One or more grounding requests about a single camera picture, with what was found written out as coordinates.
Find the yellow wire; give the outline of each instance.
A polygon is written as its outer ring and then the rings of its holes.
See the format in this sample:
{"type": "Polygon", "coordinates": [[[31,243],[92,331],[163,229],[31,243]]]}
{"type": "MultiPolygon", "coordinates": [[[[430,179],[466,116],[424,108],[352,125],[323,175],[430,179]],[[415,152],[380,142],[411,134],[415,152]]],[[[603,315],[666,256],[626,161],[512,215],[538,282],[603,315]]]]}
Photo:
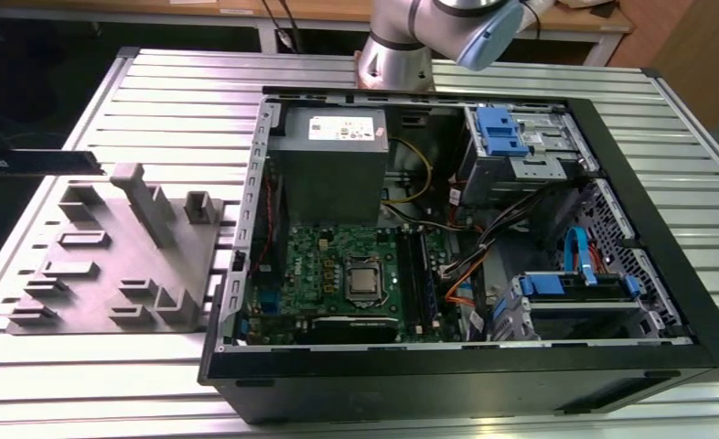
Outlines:
{"type": "Polygon", "coordinates": [[[408,149],[416,153],[419,158],[422,158],[422,161],[424,162],[424,165],[427,166],[427,182],[424,184],[424,188],[419,191],[419,193],[411,195],[410,197],[400,198],[400,199],[386,199],[383,201],[383,204],[400,204],[407,203],[410,201],[414,201],[418,197],[420,197],[427,190],[430,190],[430,186],[432,186],[432,165],[430,164],[430,160],[427,160],[427,157],[422,153],[422,150],[414,146],[411,142],[407,140],[403,140],[398,137],[390,137],[390,140],[396,140],[399,143],[402,143],[404,146],[408,147],[408,149]]]}

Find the aluminum table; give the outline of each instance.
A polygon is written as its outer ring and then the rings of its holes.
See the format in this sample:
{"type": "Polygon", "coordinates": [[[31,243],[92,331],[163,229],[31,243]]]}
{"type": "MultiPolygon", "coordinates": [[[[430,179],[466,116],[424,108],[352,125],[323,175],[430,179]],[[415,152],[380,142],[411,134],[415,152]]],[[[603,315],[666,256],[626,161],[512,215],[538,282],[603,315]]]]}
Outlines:
{"type": "MultiPolygon", "coordinates": [[[[351,87],[352,64],[348,57],[124,49],[65,148],[93,151],[107,171],[144,163],[145,179],[171,198],[207,190],[229,200],[215,258],[215,268],[227,268],[262,87],[351,87]]],[[[595,102],[719,305],[719,146],[667,83],[634,69],[543,65],[476,73],[438,62],[435,73],[440,91],[595,102]]],[[[5,334],[4,314],[43,263],[39,244],[65,220],[56,207],[64,185],[101,178],[47,177],[0,252],[0,437],[719,437],[719,382],[606,415],[249,426],[196,383],[204,334],[5,334]]]]}

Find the table frame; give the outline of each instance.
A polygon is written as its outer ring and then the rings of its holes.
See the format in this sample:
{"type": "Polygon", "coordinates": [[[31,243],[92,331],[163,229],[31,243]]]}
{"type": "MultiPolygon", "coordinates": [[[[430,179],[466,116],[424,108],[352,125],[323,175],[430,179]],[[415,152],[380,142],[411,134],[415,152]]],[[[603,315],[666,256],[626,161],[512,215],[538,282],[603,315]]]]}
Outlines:
{"type": "MultiPolygon", "coordinates": [[[[87,21],[107,23],[137,23],[155,25],[189,25],[216,27],[253,27],[259,32],[262,53],[279,53],[279,41],[272,20],[263,16],[195,16],[175,14],[140,14],[127,12],[77,11],[65,9],[36,9],[21,7],[0,7],[0,18],[27,18],[37,20],[87,21]]],[[[283,27],[291,27],[288,19],[279,19],[283,27]]],[[[296,20],[303,29],[342,30],[347,32],[368,32],[370,23],[330,20],[296,20]]],[[[540,39],[548,41],[570,41],[594,43],[584,66],[604,67],[619,47],[624,33],[582,32],[570,30],[542,30],[540,39]]],[[[536,31],[526,30],[516,36],[520,39],[535,39],[536,31]]]]}

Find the red cable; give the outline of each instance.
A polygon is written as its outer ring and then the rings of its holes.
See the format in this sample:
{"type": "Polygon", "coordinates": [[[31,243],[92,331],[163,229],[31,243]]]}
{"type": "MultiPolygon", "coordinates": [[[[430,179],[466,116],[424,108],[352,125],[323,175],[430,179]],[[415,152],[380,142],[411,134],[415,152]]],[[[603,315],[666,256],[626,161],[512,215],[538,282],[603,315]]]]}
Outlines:
{"type": "Polygon", "coordinates": [[[264,260],[266,254],[270,251],[270,247],[272,246],[272,231],[275,228],[272,227],[272,184],[270,183],[270,177],[264,177],[264,186],[266,186],[266,223],[268,228],[267,238],[266,238],[266,244],[264,244],[264,250],[262,251],[262,255],[259,256],[259,260],[256,261],[255,266],[252,267],[251,271],[251,277],[259,271],[259,265],[262,264],[262,261],[264,260]]]}

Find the label sticker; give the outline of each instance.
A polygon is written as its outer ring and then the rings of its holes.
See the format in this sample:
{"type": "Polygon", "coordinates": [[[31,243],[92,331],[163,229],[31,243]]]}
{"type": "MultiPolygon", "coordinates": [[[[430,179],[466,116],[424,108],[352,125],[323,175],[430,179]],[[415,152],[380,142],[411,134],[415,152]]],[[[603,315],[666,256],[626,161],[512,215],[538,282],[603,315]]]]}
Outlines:
{"type": "Polygon", "coordinates": [[[475,310],[470,314],[470,323],[472,323],[472,326],[475,326],[479,331],[483,331],[483,317],[479,316],[479,313],[476,313],[475,310]]]}
{"type": "Polygon", "coordinates": [[[375,140],[371,117],[315,116],[310,119],[310,140],[375,140]]]}
{"type": "Polygon", "coordinates": [[[221,9],[221,14],[232,14],[235,16],[252,16],[255,13],[251,9],[221,9]]]}
{"type": "Polygon", "coordinates": [[[462,190],[452,189],[451,193],[448,194],[448,202],[452,203],[455,206],[459,206],[460,199],[462,199],[462,190]]]}

